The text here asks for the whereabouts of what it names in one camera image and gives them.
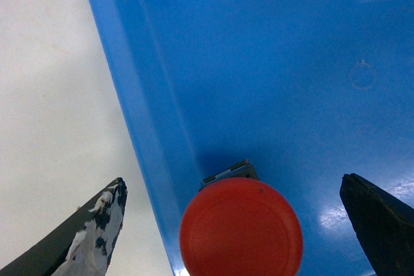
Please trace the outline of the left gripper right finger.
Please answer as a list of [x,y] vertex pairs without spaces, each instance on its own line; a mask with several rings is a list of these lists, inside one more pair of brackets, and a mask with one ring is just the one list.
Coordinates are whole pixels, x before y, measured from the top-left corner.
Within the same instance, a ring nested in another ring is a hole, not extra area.
[[342,177],[340,198],[377,275],[413,275],[413,208],[357,174]]

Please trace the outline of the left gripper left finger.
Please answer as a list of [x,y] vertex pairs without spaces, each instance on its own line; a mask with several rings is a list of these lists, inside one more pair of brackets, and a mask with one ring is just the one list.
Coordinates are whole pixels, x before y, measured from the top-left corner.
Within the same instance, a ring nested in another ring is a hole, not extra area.
[[122,230],[127,186],[110,184],[24,254],[1,275],[105,275]]

